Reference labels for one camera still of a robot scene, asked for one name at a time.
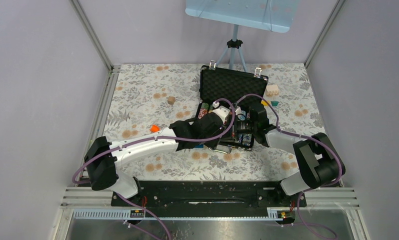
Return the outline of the black poker case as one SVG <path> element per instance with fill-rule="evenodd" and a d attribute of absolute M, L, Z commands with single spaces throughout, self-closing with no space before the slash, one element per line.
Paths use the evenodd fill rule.
<path fill-rule="evenodd" d="M 250 118 L 250 109 L 256 107 L 261 99 L 255 96 L 247 96 L 240 103 L 236 103 L 241 97 L 247 94 L 256 94 L 261 97 L 264 96 L 266 87 L 269 82 L 269 77 L 255 73 L 220 68 L 214 65 L 202 65 L 199 75 L 199 97 L 200 104 L 197 109 L 197 115 L 205 112 L 205 106 L 212 109 L 212 102 L 224 98 L 230 101 L 235 108 L 241 107 L 246 112 L 246 119 Z M 235 116 L 235 121 L 232 125 L 236 140 L 234 143 L 227 145 L 218 145 L 213 149 L 213 141 L 206 143 L 205 146 L 212 151 L 221 151 L 223 153 L 230 153 L 231 149 L 241 149 L 244 151 L 251 151 L 254 146 L 255 137 L 252 134 L 236 134 L 236 122 L 238 118 Z"/>

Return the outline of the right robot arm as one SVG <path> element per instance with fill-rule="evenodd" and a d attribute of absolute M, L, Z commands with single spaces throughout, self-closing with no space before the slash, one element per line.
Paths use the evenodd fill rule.
<path fill-rule="evenodd" d="M 270 123 L 267 111 L 260 103 L 250 105 L 248 111 L 238 106 L 235 114 L 245 118 L 236 126 L 244 141 L 250 134 L 258 144 L 283 150 L 296 158 L 298 172 L 280 180 L 274 188 L 277 204 L 287 206 L 294 200 L 294 195 L 333 185 L 345 174 L 345 165 L 325 133 L 307 136 L 282 130 Z"/>

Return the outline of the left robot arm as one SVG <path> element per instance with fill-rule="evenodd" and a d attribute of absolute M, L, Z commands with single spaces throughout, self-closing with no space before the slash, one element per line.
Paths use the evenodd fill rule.
<path fill-rule="evenodd" d="M 178 120 L 155 133 L 130 140 L 108 141 L 96 138 L 88 149 L 83 167 L 93 191 L 111 190 L 123 196 L 128 204 L 138 205 L 143 198 L 138 181 L 122 171 L 130 162 L 162 153 L 193 149 L 214 144 L 224 131 L 230 111 L 224 107 L 194 120 Z"/>

